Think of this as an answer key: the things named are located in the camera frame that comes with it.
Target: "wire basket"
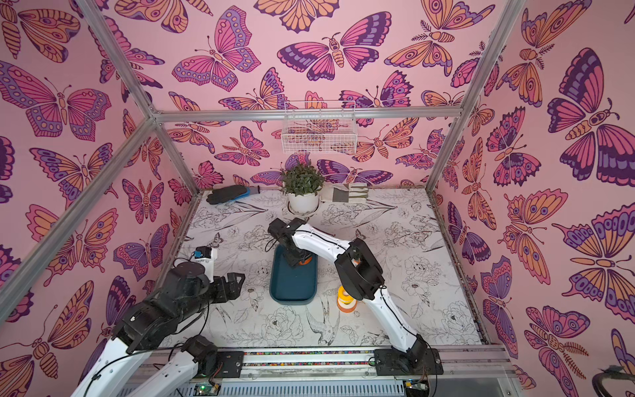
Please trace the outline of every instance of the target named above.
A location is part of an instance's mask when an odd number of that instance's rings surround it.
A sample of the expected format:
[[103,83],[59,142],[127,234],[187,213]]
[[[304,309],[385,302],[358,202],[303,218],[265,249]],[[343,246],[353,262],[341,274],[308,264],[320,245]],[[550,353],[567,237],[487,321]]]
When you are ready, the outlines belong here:
[[[283,129],[280,135],[284,153],[344,153],[357,151],[357,123],[355,103],[339,100],[348,107],[314,109],[307,111],[311,101],[288,101],[285,103]],[[295,103],[303,104],[304,109],[294,109]]]

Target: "black cable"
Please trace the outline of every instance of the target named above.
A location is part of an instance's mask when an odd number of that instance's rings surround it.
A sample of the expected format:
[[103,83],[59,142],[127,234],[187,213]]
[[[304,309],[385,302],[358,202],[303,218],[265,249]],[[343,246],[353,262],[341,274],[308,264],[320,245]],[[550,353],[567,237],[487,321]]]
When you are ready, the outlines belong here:
[[88,383],[88,386],[86,387],[86,390],[84,391],[84,397],[86,397],[88,395],[88,390],[90,389],[90,386],[93,384],[93,382],[95,382],[97,379],[100,378],[99,374],[102,373],[103,370],[108,368],[108,366],[110,366],[112,364],[115,364],[119,360],[123,360],[123,359],[128,358],[128,357],[136,356],[138,354],[148,353],[148,352],[151,352],[151,351],[170,350],[170,349],[171,349],[170,347],[158,347],[156,349],[135,351],[132,354],[128,354],[126,356],[122,356],[122,357],[119,357],[119,358],[116,358],[116,359],[112,360],[110,363],[104,365],[99,371],[97,371],[97,373],[95,375],[93,375],[93,377],[90,379],[90,382]]

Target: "blue tray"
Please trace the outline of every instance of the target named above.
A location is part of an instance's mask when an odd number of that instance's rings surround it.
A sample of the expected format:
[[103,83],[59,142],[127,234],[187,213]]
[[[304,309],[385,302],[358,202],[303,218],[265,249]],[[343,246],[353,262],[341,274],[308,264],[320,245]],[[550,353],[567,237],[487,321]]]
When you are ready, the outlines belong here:
[[278,303],[284,305],[306,305],[313,300],[318,290],[318,256],[311,255],[306,265],[289,266],[279,245],[274,254],[269,293]]

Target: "white flower pot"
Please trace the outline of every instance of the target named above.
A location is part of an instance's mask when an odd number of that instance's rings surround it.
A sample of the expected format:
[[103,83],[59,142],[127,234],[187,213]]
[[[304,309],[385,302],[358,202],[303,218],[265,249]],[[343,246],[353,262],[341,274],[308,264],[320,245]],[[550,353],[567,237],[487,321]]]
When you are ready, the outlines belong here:
[[315,211],[319,205],[319,194],[308,193],[303,196],[296,196],[293,193],[287,193],[291,210],[297,214],[310,213]]

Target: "potted plant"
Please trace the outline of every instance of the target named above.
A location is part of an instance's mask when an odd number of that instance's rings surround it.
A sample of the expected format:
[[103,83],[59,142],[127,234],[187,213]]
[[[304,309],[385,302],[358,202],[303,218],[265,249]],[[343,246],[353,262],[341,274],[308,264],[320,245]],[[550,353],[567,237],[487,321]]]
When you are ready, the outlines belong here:
[[318,208],[318,191],[324,177],[312,165],[298,164],[283,174],[284,192],[289,197],[291,211],[310,213]]

